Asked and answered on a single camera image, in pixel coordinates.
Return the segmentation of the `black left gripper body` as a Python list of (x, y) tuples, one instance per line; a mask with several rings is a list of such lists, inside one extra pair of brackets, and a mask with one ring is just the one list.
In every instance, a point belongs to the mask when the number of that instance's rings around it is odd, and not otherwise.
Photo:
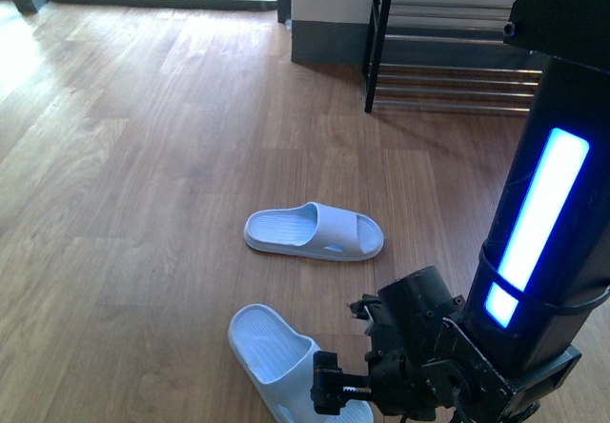
[(514, 421), (514, 412), (507, 408), (508, 390), (498, 374), (478, 364), (472, 352), (462, 360), (447, 353), (461, 341), (441, 335), (457, 324), (464, 303), (462, 296), (449, 293), (434, 266), (352, 303), (353, 317), (368, 324), (368, 372), (344, 373), (336, 353), (315, 353), (315, 412), (338, 415), (349, 402), (359, 400), (403, 421), (432, 422), (439, 407), (452, 409), (455, 422)]

